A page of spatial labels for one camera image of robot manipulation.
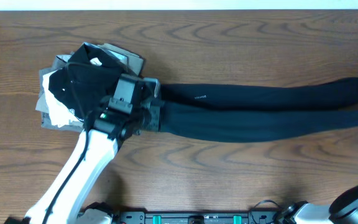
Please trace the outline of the black leggings with red waistband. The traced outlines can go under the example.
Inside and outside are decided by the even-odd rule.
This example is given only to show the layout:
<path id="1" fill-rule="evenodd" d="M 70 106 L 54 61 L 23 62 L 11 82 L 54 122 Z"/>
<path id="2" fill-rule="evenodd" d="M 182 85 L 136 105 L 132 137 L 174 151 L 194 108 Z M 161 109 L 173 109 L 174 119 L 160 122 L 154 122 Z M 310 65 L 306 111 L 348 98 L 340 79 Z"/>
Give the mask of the black leggings with red waistband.
<path id="1" fill-rule="evenodd" d="M 358 77 L 290 88 L 217 84 L 161 87 L 162 133 L 266 142 L 358 126 Z"/>

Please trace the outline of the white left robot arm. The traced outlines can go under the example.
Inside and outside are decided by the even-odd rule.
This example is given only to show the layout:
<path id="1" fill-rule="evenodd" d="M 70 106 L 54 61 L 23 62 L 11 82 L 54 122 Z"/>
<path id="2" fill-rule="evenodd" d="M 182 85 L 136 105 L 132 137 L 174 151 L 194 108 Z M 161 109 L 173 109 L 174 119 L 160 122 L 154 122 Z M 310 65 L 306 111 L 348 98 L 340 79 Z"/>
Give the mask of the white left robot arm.
<path id="1" fill-rule="evenodd" d="M 96 203 L 84 212 L 81 206 L 123 142 L 141 128 L 158 126 L 150 104 L 159 92 L 156 78 L 121 75 L 113 94 L 89 115 L 53 184 L 23 219 L 9 217 L 6 223 L 113 223 L 114 213 L 104 204 Z"/>

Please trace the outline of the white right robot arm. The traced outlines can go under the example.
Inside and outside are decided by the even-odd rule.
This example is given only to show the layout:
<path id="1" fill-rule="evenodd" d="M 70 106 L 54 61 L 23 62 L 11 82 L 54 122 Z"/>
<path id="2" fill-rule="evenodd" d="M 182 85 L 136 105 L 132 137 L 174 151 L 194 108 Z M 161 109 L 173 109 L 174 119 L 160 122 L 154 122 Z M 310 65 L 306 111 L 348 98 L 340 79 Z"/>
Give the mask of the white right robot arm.
<path id="1" fill-rule="evenodd" d="M 358 185 L 338 196 L 330 205 L 300 201 L 278 212 L 275 223 L 358 224 Z"/>

